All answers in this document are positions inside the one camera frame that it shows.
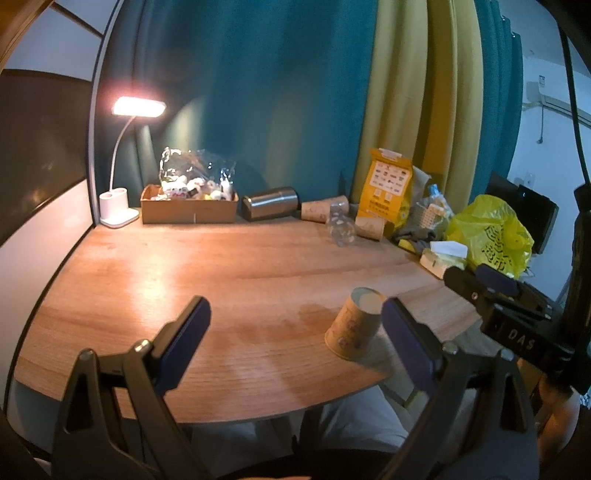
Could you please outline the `teal curtain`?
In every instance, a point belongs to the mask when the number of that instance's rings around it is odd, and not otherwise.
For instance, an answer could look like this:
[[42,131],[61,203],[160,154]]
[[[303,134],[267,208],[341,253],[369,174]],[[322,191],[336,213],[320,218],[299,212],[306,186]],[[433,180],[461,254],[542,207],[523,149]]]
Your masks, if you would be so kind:
[[[137,127],[136,203],[156,181],[165,147],[235,162],[235,187],[243,195],[290,186],[303,200],[349,197],[379,2],[124,2],[103,49],[96,95],[96,191],[108,185],[122,126],[110,107],[131,93],[166,104],[161,117]],[[468,204],[485,191],[492,172],[509,172],[523,92],[520,36],[497,2],[472,2],[484,98]]]

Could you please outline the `white plastic basket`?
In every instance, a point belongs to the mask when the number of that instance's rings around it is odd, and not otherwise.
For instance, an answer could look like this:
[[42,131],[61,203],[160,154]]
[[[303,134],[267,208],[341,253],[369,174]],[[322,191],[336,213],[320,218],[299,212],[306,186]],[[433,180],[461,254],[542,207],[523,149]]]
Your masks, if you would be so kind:
[[445,229],[448,225],[446,210],[437,203],[432,203],[427,207],[418,205],[416,207],[416,223],[424,229]]

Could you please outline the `yellow paper bag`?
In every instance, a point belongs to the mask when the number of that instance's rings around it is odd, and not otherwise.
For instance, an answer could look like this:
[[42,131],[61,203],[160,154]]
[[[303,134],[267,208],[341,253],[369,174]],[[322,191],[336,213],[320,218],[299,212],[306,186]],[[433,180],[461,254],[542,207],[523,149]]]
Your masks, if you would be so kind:
[[384,148],[370,150],[370,168],[359,203],[362,217],[381,218],[395,229],[409,217],[414,179],[413,162]]

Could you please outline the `yellow-green plastic bag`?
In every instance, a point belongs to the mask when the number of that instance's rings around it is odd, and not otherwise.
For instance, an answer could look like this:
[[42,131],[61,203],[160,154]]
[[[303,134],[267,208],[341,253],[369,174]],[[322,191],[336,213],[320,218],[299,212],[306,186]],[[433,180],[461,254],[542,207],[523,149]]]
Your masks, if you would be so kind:
[[518,280],[527,270],[534,240],[514,209],[504,200],[482,194],[450,221],[445,239],[468,248],[472,271],[488,265]]

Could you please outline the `cartoon-printed paper cup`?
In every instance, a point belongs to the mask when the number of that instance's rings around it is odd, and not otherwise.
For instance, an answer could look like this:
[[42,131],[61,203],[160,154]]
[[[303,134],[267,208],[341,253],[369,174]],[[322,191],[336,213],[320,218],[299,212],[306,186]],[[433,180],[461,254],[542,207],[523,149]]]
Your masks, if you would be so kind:
[[381,326],[385,300],[384,295],[375,289],[353,289],[325,332],[325,346],[346,360],[356,360],[366,355]]

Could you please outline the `grey cloth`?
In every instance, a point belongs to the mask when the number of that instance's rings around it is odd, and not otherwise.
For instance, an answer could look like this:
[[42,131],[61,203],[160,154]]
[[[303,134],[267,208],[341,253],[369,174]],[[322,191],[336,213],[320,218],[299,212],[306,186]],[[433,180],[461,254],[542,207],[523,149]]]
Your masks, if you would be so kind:
[[416,255],[421,255],[424,249],[430,247],[432,241],[437,240],[437,235],[433,230],[407,225],[394,233],[392,241],[398,246],[400,239],[407,239],[412,242],[417,250]]

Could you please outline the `brown cardboard box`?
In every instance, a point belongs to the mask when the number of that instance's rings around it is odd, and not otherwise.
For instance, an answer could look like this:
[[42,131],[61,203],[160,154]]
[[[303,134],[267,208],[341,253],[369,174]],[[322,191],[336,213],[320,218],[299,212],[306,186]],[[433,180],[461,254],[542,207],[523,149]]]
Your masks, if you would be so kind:
[[238,194],[231,200],[154,200],[158,185],[147,185],[140,197],[144,224],[225,224],[235,222]]

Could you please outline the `tissue pack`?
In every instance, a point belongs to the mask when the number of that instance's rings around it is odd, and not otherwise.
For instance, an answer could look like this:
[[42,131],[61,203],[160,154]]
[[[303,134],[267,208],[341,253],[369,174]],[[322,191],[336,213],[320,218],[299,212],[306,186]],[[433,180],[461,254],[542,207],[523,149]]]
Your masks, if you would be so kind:
[[420,265],[435,277],[442,279],[451,267],[464,270],[467,266],[468,247],[457,241],[432,241],[422,251]]

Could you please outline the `clear plastic bottle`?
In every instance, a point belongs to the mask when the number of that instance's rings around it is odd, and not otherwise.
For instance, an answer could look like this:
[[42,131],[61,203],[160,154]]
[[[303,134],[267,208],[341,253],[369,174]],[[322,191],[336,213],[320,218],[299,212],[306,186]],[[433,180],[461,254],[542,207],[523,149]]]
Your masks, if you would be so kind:
[[339,205],[332,205],[329,209],[329,217],[325,222],[329,230],[329,235],[335,245],[345,247],[352,245],[356,240],[355,222],[349,215],[342,210]]

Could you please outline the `paper cup by yellow bag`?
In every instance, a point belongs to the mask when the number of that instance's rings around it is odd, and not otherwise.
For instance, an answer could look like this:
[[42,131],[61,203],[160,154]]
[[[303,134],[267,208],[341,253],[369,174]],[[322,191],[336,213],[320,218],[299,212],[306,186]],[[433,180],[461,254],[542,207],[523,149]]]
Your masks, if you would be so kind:
[[356,216],[356,235],[375,241],[381,241],[384,236],[386,222],[380,217]]

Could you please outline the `yellow sponge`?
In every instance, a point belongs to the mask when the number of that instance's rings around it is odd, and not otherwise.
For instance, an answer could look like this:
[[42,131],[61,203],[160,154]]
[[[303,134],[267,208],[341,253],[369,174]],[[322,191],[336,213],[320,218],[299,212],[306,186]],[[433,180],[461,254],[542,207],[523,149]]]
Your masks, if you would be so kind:
[[417,250],[415,249],[414,244],[407,239],[400,239],[398,241],[398,246],[410,253],[413,253],[413,254],[417,253]]

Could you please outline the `black monitor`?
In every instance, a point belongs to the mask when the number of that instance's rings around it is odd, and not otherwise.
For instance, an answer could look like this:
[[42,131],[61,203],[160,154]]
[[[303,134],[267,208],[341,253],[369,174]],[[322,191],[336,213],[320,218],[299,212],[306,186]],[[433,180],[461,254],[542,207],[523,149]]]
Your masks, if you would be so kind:
[[491,173],[486,194],[504,200],[515,211],[534,240],[533,253],[542,254],[558,216],[558,205],[548,197],[527,186],[516,185],[496,172]]

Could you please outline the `stainless steel tumbler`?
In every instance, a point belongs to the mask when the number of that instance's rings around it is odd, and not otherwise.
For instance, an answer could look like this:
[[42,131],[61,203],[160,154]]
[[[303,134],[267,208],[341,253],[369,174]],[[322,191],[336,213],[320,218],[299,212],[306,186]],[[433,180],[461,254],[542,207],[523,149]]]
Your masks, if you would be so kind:
[[290,216],[300,206],[300,198],[294,188],[280,187],[242,197],[242,217],[260,221]]

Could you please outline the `white desk lamp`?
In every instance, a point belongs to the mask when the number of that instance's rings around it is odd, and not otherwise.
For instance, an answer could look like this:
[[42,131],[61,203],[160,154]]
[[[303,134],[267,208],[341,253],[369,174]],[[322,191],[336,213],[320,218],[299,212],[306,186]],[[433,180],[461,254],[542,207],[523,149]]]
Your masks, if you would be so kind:
[[118,96],[110,113],[122,121],[112,147],[108,185],[98,196],[99,222],[109,229],[120,229],[134,223],[139,211],[133,196],[140,186],[141,169],[137,154],[137,127],[144,127],[161,117],[166,110],[162,100],[131,93]]

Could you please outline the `paper cup lying left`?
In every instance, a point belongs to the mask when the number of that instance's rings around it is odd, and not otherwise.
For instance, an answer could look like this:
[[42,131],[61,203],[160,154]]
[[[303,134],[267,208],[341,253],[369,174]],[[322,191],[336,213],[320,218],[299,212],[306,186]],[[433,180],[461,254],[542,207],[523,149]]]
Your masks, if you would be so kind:
[[325,224],[331,214],[332,201],[318,200],[301,204],[301,220]]

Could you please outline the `paper cup behind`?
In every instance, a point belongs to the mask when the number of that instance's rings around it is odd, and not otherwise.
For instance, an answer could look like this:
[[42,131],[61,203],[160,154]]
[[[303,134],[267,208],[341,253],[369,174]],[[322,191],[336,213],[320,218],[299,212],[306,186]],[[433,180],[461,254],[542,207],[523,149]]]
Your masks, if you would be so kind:
[[349,199],[345,195],[329,198],[329,214],[349,214]]

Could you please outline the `yellow-green curtain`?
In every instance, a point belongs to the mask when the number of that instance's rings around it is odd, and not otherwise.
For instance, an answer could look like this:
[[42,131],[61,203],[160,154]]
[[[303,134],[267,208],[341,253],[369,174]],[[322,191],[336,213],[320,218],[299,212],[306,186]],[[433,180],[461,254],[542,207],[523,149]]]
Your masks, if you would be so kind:
[[363,130],[349,197],[358,201],[370,150],[384,147],[430,175],[453,210],[469,202],[484,98],[472,1],[381,1]]

